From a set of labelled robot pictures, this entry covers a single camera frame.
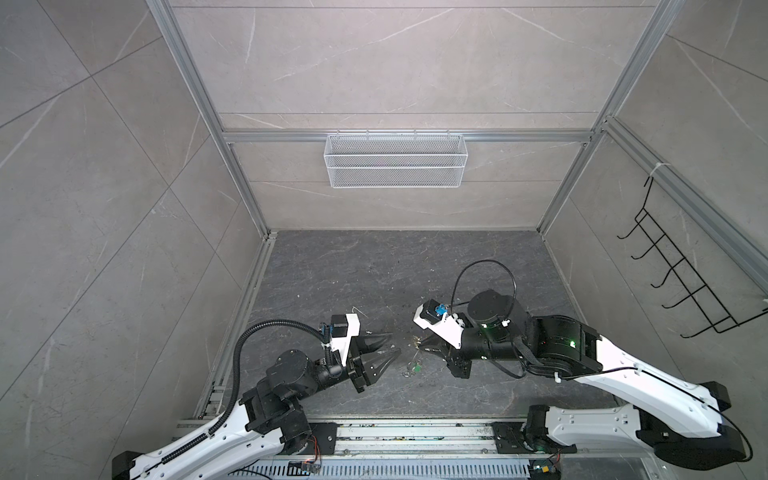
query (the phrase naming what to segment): aluminum rail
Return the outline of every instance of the aluminum rail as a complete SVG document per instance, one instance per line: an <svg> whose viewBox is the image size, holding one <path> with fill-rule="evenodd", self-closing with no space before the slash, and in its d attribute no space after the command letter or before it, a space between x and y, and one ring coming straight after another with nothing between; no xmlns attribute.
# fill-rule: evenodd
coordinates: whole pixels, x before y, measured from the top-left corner
<svg viewBox="0 0 768 480"><path fill-rule="evenodd" d="M240 192L240 196L243 198L253 223L256 224L261 237L266 238L270 231L266 226L264 215L259 210L256 198L253 197L253 191L250 189L248 179L240 166L240 162L237 161L232 148L223 138L223 128L219 121L219 116L205 89L200 73L195 68L192 55L189 52L189 48L187 48L187 43L184 41L179 24L176 22L170 5L168 5L167 0L147 0L147 4L152 12L152 16L154 16L157 27L160 29L160 33L163 34L163 38L168 43L170 53L173 55L174 60L176 60L179 72L181 72L181 76L184 78L184 82L192 94L197 110L200 111L200 116L208 127L216 148L224 159L224 163L232 176L232 180L234 180L238 192Z"/></svg>
<svg viewBox="0 0 768 480"><path fill-rule="evenodd" d="M621 72L614 90L605 102L602 111L598 115L598 119L592 128L593 135L592 140L588 145L582 147L582 149L576 155L571 168L565 175L558 191L555 192L552 202L550 202L547 211L541 218L536 230L542 235L545 235L554 222L554 219L560 213L560 209L565 204L568 196L571 194L578 178L587 166L587 162L594 153L595 148L600 144L600 140L604 135L604 129L602 124L606 121L607 117L613 117L627 100L627 97L632 90L632 87L637 82L641 73L648 65L650 58L653 56L656 48L661 43L664 34L672 25L677 13L683 8L685 0L661 0L654 10L654 14L651 16L648 25L645 28L640 41L637 43L629 62Z"/></svg>
<svg viewBox="0 0 768 480"><path fill-rule="evenodd" d="M715 207L672 165L647 147L643 141L617 118L604 124L608 135L646 172L655 169L654 179L699 226L712 237L728 256L756 284L768 293L768 254L749 238L733 221Z"/></svg>
<svg viewBox="0 0 768 480"><path fill-rule="evenodd" d="M435 129L435 130L322 130L322 129L259 129L228 130L223 138L231 144L255 142L324 142L329 135L335 134L461 134L465 141L578 141L589 142L592 131L587 129L549 128L518 130L483 130L483 129Z"/></svg>

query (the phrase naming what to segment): gray marble wall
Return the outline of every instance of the gray marble wall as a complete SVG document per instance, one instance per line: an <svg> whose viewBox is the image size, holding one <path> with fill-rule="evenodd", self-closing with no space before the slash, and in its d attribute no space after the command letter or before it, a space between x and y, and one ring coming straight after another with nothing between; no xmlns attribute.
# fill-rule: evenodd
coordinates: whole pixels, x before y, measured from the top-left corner
<svg viewBox="0 0 768 480"><path fill-rule="evenodd" d="M0 478L110 478L191 415L257 234L143 0L0 18Z"/></svg>
<svg viewBox="0 0 768 480"><path fill-rule="evenodd" d="M174 0L225 127L591 127L653 0Z"/></svg>
<svg viewBox="0 0 768 480"><path fill-rule="evenodd" d="M173 0L229 129L591 128L654 0ZM472 144L463 185L330 188L322 145L241 144L273 228L533 228L576 144Z"/></svg>
<svg viewBox="0 0 768 480"><path fill-rule="evenodd" d="M331 188L322 143L237 144L276 229L532 229L578 143L474 143L458 188Z"/></svg>
<svg viewBox="0 0 768 480"><path fill-rule="evenodd" d="M689 0L651 59L619 118L674 165L753 239L768 245L768 4ZM768 318L717 334L680 338L706 320L642 233L626 240L643 203L647 175L613 141L604 141L558 215L547 242L586 320L635 355L692 382L728 387L727 413L749 436L755 459L681 479L768 478ZM765 293L658 186L649 211L737 319L765 308ZM691 272L684 272L690 279ZM697 295L712 317L722 314Z"/></svg>

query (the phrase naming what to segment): aluminum frame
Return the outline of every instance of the aluminum frame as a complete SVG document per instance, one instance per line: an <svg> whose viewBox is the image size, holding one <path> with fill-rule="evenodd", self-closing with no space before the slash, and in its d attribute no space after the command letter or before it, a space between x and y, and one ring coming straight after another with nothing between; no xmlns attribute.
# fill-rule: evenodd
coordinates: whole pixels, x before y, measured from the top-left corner
<svg viewBox="0 0 768 480"><path fill-rule="evenodd" d="M646 172L653 171L654 179L664 191L712 237L763 292L768 293L766 251L618 118L609 117L604 125L608 135Z"/></svg>
<svg viewBox="0 0 768 480"><path fill-rule="evenodd" d="M266 265L270 261L270 255L277 238L276 233L270 235L259 245L259 250L253 258L248 277L240 294L235 315L224 333L219 352L214 360L214 367L208 375L200 400L197 402L194 417L202 419L206 416L218 415L223 401L223 391L227 386L227 380L232 372L232 354L237 339L246 329L250 312L259 293L261 282L264 279Z"/></svg>
<svg viewBox="0 0 768 480"><path fill-rule="evenodd" d="M643 31L643 34L640 37L640 41L632 52L629 62L621 72L621 76L616 82L616 86L614 86L611 95L608 96L608 100L605 102L602 111L598 115L598 119L595 121L592 128L593 135L590 143L584 145L576 155L571 168L568 169L558 191L555 192L554 197L552 198L552 202L549 204L547 211L544 213L544 216L536 227L536 230L538 230L541 235L546 235L549 231L549 228L560 213L568 196L571 195L571 191L576 185L581 173L584 172L587 162L605 133L603 124L607 120L607 117L614 116L621 109L621 106L627 100L627 97L629 97L632 88L637 83L637 79L643 73L650 58L664 38L664 34L669 30L672 22L677 17L677 13L683 8L684 3L685 0L661 0L657 5L654 14L650 17L650 21L645 27L645 31Z"/></svg>
<svg viewBox="0 0 768 480"><path fill-rule="evenodd" d="M231 144L258 142L324 142L336 134L460 134L465 141L578 141L589 142L592 131L586 128L522 128L511 130L483 129L400 129L400 130L323 130L323 129L257 129L228 130L223 138Z"/></svg>
<svg viewBox="0 0 768 480"><path fill-rule="evenodd" d="M335 452L324 455L323 462L353 467L359 463L373 462L493 462L550 458L547 453L497 453L493 440L493 422L520 422L519 417L450 416L450 415L308 415L310 422L333 422L339 425L336 432ZM181 420L174 438L180 438L200 428L210 419ZM666 462L654 457L646 449L583 449L580 452L564 454L569 458L638 458L648 478L677 480L677 476ZM260 458L257 465L284 466L282 462L296 459L285 455L268 455ZM282 478L268 471L274 478ZM231 475L237 478L251 478L248 475Z"/></svg>
<svg viewBox="0 0 768 480"><path fill-rule="evenodd" d="M232 147L223 138L223 128L219 121L219 116L216 113L213 102L210 100L203 80L200 77L200 73L194 65L194 60L189 52L187 43L184 41L184 37L181 34L179 24L176 22L176 17L168 5L167 0L147 0L152 16L157 23L157 27L160 29L160 33L165 38L170 53L173 55L176 64L179 67L184 83L187 84L192 98L197 105L197 110L200 112L200 116L203 118L211 138L213 138L216 148L218 149L221 157L224 159L224 163L227 166L232 180L237 187L237 191L240 192L240 196L243 198L251 220L259 230L259 234L262 238L266 238L269 234L269 228L264 220L259 205L256 202L256 198L253 196L253 191L250 189L248 179L243 172L243 168L240 166L240 162L237 161Z"/></svg>

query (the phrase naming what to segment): dark gray floor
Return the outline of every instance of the dark gray floor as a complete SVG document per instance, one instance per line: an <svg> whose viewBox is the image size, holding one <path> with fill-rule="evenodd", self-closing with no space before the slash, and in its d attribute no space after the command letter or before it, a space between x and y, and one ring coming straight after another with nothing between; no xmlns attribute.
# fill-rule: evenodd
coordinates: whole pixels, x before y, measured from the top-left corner
<svg viewBox="0 0 768 480"><path fill-rule="evenodd" d="M518 300L533 314L574 311L536 232L511 231L283 231L277 236L251 323L294 319L318 326L333 313L359 314L362 330L393 332L402 355L374 386L357 394L349 382L302 401L307 415L526 415L536 403L566 408L615 405L611 395L576 382L560 385L529 376L516 380L475 361L470 379L455 379L436 356L418 351L424 337L412 321L430 297L448 303L456 275L468 263L493 258L518 283ZM487 288L511 292L507 274L480 264L465 273L457 301ZM290 328L265 329L242 354L242 393L264 377L277 356L299 348L322 354L311 336ZM411 371L418 363L419 372ZM509 368L517 369L515 364Z"/></svg>

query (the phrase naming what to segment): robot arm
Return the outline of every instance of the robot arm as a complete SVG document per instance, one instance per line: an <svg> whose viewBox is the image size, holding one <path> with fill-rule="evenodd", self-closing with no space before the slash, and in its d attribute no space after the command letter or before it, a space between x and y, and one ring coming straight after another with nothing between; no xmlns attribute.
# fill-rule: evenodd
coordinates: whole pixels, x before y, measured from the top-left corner
<svg viewBox="0 0 768 480"><path fill-rule="evenodd" d="M362 392L400 354L400 349L381 349L389 335L360 336L359 331L357 315L334 315L332 324L323 326L325 336L316 335L329 347L324 358L312 361L297 349L281 353L266 369L266 377L245 392L231 411L155 452L121 453L112 461L112 478L219 478L266 455L302 451L312 429L299 400L347 379ZM235 351L237 369L240 351ZM310 462L299 466L307 472L312 467Z"/></svg>
<svg viewBox="0 0 768 480"><path fill-rule="evenodd" d="M521 363L521 375L507 373L516 378L530 373L555 382L575 380L630 403L596 410L531 406L525 440L533 449L623 444L696 470L748 459L740 433L723 423L721 412L730 407L724 386L669 375L575 319L532 317L512 296L486 290L472 298L466 314L449 313L430 300L417 309L414 322L432 331L419 348L441 356L454 377L469 378L473 359L514 359Z"/></svg>

